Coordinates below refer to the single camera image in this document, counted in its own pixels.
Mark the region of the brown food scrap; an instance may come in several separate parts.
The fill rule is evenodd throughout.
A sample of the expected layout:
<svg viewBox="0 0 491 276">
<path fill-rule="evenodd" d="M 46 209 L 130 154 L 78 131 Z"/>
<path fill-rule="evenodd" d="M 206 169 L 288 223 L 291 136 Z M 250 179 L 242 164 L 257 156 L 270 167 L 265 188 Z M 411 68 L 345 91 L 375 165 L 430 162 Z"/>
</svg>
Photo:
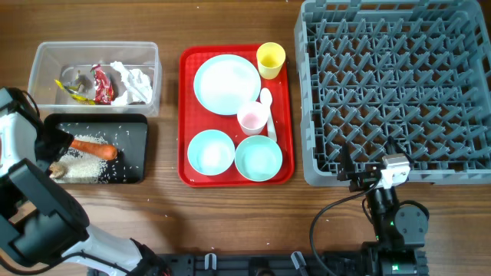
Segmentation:
<svg viewBox="0 0 491 276">
<path fill-rule="evenodd" d="M 60 179 L 67 173 L 67 168 L 60 163 L 52 163 L 49 166 L 49 170 L 51 171 L 50 177 L 52 179 Z"/>
</svg>

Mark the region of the yellow snack wrapper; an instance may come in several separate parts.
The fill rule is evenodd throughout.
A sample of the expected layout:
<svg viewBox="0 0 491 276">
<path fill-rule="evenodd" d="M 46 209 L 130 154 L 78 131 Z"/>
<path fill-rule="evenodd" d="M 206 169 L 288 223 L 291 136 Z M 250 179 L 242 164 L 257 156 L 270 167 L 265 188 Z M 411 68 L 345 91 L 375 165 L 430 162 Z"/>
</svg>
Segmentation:
<svg viewBox="0 0 491 276">
<path fill-rule="evenodd" d="M 60 80 L 54 79 L 57 86 L 76 102 L 84 105 L 95 105 L 95 100 L 88 96 L 89 91 L 93 88 L 92 81 L 80 71 L 77 71 L 75 79 L 70 82 L 62 83 Z"/>
</svg>

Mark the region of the pink plastic cup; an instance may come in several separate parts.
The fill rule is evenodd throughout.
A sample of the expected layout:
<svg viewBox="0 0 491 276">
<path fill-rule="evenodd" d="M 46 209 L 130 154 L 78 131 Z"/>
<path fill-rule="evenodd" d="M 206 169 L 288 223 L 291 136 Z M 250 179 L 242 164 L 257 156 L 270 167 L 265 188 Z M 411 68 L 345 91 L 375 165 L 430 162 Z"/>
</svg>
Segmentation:
<svg viewBox="0 0 491 276">
<path fill-rule="evenodd" d="M 253 136 L 261 133 L 269 118 L 269 110 L 257 101 L 243 104 L 237 113 L 237 120 L 245 135 Z"/>
</svg>

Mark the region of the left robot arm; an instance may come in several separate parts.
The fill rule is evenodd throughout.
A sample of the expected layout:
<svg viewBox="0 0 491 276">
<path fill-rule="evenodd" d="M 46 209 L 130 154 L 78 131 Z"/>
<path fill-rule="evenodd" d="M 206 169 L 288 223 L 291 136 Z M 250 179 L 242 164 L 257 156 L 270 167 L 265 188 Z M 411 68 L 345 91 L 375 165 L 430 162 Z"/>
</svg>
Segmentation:
<svg viewBox="0 0 491 276">
<path fill-rule="evenodd" d="M 50 165 L 74 143 L 47 128 L 31 96 L 1 89 L 1 249 L 16 275 L 36 275 L 63 263 L 89 275 L 169 275 L 169 265 L 146 245 L 92 226 L 79 202 L 50 177 Z"/>
</svg>

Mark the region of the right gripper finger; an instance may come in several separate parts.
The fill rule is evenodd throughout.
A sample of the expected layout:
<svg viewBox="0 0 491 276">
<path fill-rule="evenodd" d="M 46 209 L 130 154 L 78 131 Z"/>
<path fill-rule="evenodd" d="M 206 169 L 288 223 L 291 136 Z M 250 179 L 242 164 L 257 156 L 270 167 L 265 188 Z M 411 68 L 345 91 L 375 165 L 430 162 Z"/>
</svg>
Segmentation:
<svg viewBox="0 0 491 276">
<path fill-rule="evenodd" d="M 411 164 L 411 165 L 414 164 L 414 160 L 406 153 L 406 151 L 404 149 L 402 149 L 398 145 L 397 141 L 392 136 L 389 136 L 387 138 L 387 143 L 386 143 L 385 149 L 386 149 L 387 155 L 403 154 L 407 158 L 407 160 L 409 161 L 409 164 Z"/>
<path fill-rule="evenodd" d="M 341 148 L 341 163 L 337 180 L 351 180 L 354 178 L 354 174 L 355 168 L 351 159 L 349 146 L 345 143 Z"/>
</svg>

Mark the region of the yellow plastic cup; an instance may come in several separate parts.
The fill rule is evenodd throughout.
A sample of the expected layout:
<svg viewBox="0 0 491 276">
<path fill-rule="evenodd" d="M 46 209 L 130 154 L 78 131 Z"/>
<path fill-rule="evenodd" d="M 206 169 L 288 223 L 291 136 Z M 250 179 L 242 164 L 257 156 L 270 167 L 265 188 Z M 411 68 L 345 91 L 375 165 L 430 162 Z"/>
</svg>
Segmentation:
<svg viewBox="0 0 491 276">
<path fill-rule="evenodd" d="M 266 42 L 256 52 L 259 74 L 266 80 L 276 78 L 285 63 L 285 49 L 275 42 Z"/>
</svg>

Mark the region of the teal bowl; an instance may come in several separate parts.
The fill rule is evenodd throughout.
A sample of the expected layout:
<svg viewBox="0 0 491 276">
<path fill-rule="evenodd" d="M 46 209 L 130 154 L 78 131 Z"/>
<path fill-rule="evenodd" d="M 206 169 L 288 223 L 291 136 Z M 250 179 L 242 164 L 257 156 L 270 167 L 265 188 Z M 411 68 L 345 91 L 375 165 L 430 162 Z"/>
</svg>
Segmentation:
<svg viewBox="0 0 491 276">
<path fill-rule="evenodd" d="M 272 179 L 282 168 L 282 163 L 281 148 L 267 136 L 250 136 L 236 148 L 236 168 L 244 178 L 253 182 Z"/>
</svg>

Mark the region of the light blue rice bowl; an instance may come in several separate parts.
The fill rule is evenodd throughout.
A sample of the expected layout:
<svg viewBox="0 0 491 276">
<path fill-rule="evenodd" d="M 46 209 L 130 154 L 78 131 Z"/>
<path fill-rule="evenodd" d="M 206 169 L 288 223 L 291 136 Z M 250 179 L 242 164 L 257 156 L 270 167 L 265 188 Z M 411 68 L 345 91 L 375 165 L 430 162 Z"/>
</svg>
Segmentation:
<svg viewBox="0 0 491 276">
<path fill-rule="evenodd" d="M 232 139 L 220 130 L 204 130 L 189 142 L 187 159 L 204 176 L 224 173 L 234 162 L 236 148 Z"/>
</svg>

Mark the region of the red snack wrapper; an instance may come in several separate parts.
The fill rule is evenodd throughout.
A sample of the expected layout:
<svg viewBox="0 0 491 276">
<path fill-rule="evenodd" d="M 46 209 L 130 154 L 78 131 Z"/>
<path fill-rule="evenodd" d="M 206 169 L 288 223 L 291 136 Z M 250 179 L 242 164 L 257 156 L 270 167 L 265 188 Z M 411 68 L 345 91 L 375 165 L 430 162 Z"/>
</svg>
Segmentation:
<svg viewBox="0 0 491 276">
<path fill-rule="evenodd" d="M 96 104 L 110 105 L 114 100 L 114 89 L 110 78 L 103 71 L 100 64 L 96 64 L 91 68 L 91 73 L 94 77 L 95 98 Z"/>
</svg>

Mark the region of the orange carrot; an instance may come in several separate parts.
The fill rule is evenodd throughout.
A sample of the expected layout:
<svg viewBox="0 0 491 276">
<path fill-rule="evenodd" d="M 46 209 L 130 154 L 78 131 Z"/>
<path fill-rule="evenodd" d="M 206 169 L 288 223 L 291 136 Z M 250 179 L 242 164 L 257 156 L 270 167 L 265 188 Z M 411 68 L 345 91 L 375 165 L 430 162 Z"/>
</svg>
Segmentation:
<svg viewBox="0 0 491 276">
<path fill-rule="evenodd" d="M 74 140 L 71 143 L 71 147 L 104 160 L 113 160 L 117 158 L 117 148 L 108 144 Z"/>
</svg>

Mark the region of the white tissue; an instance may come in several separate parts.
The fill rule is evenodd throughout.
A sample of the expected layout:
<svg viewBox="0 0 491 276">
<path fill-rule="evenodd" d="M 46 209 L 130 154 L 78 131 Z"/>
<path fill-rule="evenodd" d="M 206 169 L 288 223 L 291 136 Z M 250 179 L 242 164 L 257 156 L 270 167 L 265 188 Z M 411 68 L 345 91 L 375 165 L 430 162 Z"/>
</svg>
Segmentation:
<svg viewBox="0 0 491 276">
<path fill-rule="evenodd" d="M 114 61 L 110 66 L 120 74 L 120 79 L 126 88 L 122 94 L 118 94 L 111 102 L 114 106 L 127 106 L 131 104 L 148 104 L 153 98 L 153 88 L 150 77 L 140 69 L 126 69 L 119 62 Z"/>
</svg>

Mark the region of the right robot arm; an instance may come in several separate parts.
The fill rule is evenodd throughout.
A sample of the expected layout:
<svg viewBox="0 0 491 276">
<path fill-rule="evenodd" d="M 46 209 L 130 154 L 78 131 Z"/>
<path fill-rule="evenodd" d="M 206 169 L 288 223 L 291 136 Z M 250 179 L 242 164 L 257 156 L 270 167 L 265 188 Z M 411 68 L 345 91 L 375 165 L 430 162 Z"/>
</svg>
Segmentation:
<svg viewBox="0 0 491 276">
<path fill-rule="evenodd" d="M 413 160 L 390 137 L 381 163 L 357 171 L 348 145 L 341 150 L 338 179 L 349 181 L 351 192 L 361 192 L 374 227 L 376 242 L 365 242 L 357 259 L 360 275 L 429 274 L 427 256 L 421 250 L 429 227 L 428 209 L 413 200 L 400 201 L 396 187 L 406 183 Z"/>
</svg>

